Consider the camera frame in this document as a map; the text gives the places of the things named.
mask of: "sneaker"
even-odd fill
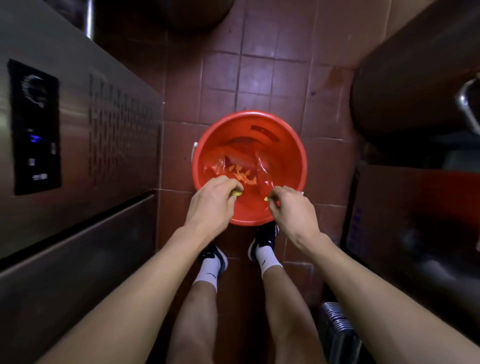
[[[257,256],[255,254],[257,246],[270,246],[272,250],[275,249],[275,238],[278,235],[280,229],[275,221],[268,222],[264,225],[258,227],[257,235],[248,247],[248,258],[252,262],[257,261]]]
[[[204,259],[215,258],[215,257],[217,257],[220,260],[220,269],[218,270],[218,276],[220,277],[222,273],[227,270],[228,259],[214,242],[210,242],[200,252],[200,254],[198,255],[198,260],[200,261],[200,263],[202,263]]]

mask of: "control panel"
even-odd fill
[[[15,195],[61,187],[59,86],[56,77],[9,60]]]

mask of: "hand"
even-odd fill
[[[243,191],[241,183],[227,176],[209,180],[190,202],[185,225],[195,225],[206,234],[207,245],[224,231],[233,217],[236,196],[233,190]]]
[[[280,230],[301,250],[308,248],[307,245],[321,235],[315,208],[301,192],[276,186],[270,192],[268,202]]]

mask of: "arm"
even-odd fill
[[[170,303],[200,251],[227,228],[236,180],[210,180],[193,197],[185,225],[40,360],[41,364],[145,363]]]
[[[320,233],[313,205],[301,193],[275,187],[270,209],[280,229],[320,270],[377,363],[478,361],[478,346]]]

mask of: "leg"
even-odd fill
[[[283,267],[270,267],[263,280],[276,364],[326,363],[312,315]]]
[[[217,278],[227,269],[227,257],[214,243],[200,254],[202,267],[173,326],[167,364],[213,364],[217,310]]]
[[[215,287],[195,282],[175,321],[167,364],[213,363],[216,320]]]
[[[275,222],[260,226],[248,251],[249,259],[258,261],[264,280],[276,364],[326,363],[307,304],[273,252],[277,234]]]

